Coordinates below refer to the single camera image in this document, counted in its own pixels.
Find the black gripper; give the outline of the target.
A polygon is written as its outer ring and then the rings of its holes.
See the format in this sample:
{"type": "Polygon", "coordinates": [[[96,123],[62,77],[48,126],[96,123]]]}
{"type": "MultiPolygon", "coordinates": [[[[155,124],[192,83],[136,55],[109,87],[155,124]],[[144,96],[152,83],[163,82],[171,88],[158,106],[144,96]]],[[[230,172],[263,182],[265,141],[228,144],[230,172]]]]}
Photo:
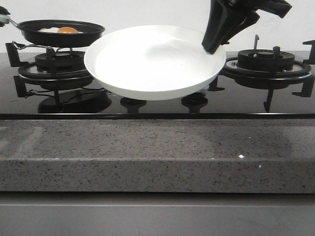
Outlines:
{"type": "Polygon", "coordinates": [[[260,18],[257,10],[283,18],[291,8],[285,0],[212,0],[201,44],[207,53],[214,54],[220,45],[229,44],[232,37],[257,23],[260,18]],[[236,11],[247,13],[237,21],[236,11]]]}

